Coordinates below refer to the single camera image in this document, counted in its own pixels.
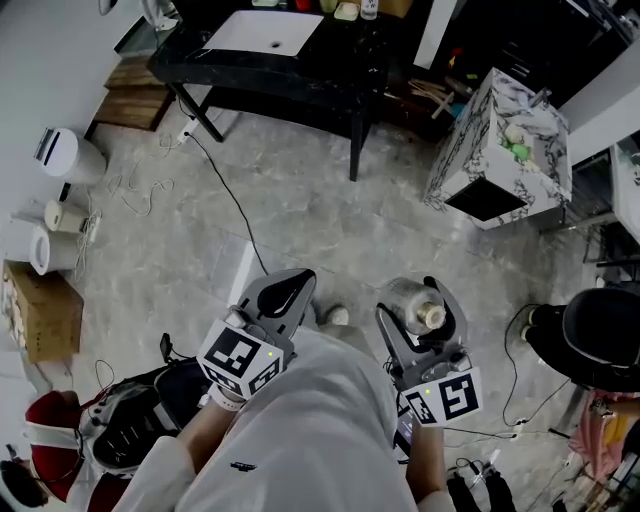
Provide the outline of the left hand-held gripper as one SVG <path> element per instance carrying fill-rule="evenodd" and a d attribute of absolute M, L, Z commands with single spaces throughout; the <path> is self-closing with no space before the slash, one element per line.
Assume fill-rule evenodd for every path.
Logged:
<path fill-rule="evenodd" d="M 211 326 L 197 355 L 205 376 L 244 400 L 266 387 L 296 356 L 292 338 L 316 284 L 316 273 L 305 268 L 253 280 Z"/>

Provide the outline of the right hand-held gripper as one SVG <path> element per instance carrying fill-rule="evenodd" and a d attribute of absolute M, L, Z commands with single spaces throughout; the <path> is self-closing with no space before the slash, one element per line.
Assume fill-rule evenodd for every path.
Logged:
<path fill-rule="evenodd" d="M 468 351 L 468 322 L 458 301 L 438 279 L 436 288 L 444 301 L 445 324 L 436 339 L 454 342 L 437 356 L 427 356 L 414 365 L 416 352 L 406 329 L 384 304 L 376 306 L 376 321 L 397 373 L 403 373 L 399 388 L 398 418 L 416 421 L 420 427 L 445 427 L 483 409 L 480 371 Z"/>

